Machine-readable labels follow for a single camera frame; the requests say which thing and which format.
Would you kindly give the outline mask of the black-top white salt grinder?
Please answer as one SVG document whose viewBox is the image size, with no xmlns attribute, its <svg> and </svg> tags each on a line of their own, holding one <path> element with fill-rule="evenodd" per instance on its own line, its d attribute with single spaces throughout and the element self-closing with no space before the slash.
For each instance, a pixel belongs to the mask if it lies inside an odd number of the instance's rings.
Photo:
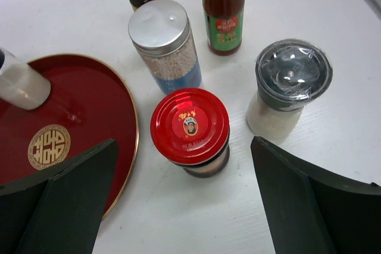
<svg viewBox="0 0 381 254">
<path fill-rule="evenodd" d="M 29 64 L 1 48 L 1 99 L 25 110 L 41 106 L 51 83 Z"/>
</svg>

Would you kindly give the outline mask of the red-lid chili sauce jar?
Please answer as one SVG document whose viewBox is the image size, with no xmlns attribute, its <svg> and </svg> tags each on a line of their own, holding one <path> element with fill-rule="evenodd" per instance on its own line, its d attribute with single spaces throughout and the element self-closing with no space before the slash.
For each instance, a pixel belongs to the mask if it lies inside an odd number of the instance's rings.
<svg viewBox="0 0 381 254">
<path fill-rule="evenodd" d="M 150 132 L 159 153 L 194 177 L 212 177 L 229 161 L 229 115 L 205 89 L 167 95 L 153 111 Z"/>
</svg>

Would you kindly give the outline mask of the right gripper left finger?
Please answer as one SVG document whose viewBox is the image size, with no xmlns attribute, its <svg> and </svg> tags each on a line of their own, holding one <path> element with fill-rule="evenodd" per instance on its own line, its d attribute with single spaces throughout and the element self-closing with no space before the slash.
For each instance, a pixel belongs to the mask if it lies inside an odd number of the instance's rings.
<svg viewBox="0 0 381 254">
<path fill-rule="evenodd" d="M 108 139 L 1 185 L 1 253 L 92 253 L 118 153 Z"/>
</svg>

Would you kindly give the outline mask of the silver-lid blue-label jar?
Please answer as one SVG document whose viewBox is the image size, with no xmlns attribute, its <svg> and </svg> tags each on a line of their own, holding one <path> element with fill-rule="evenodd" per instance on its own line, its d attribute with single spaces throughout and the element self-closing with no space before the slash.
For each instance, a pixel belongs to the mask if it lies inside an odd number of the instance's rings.
<svg viewBox="0 0 381 254">
<path fill-rule="evenodd" d="M 176 1 L 154 0 L 131 16 L 130 39 L 160 90 L 200 87 L 201 69 L 186 10 Z"/>
</svg>

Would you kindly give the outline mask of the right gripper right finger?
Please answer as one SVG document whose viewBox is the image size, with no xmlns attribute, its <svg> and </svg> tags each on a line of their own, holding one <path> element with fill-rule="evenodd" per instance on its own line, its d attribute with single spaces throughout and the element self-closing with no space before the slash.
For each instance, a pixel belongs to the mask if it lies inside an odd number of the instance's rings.
<svg viewBox="0 0 381 254">
<path fill-rule="evenodd" d="M 380 186 L 255 136 L 252 160 L 276 253 L 380 253 Z"/>
</svg>

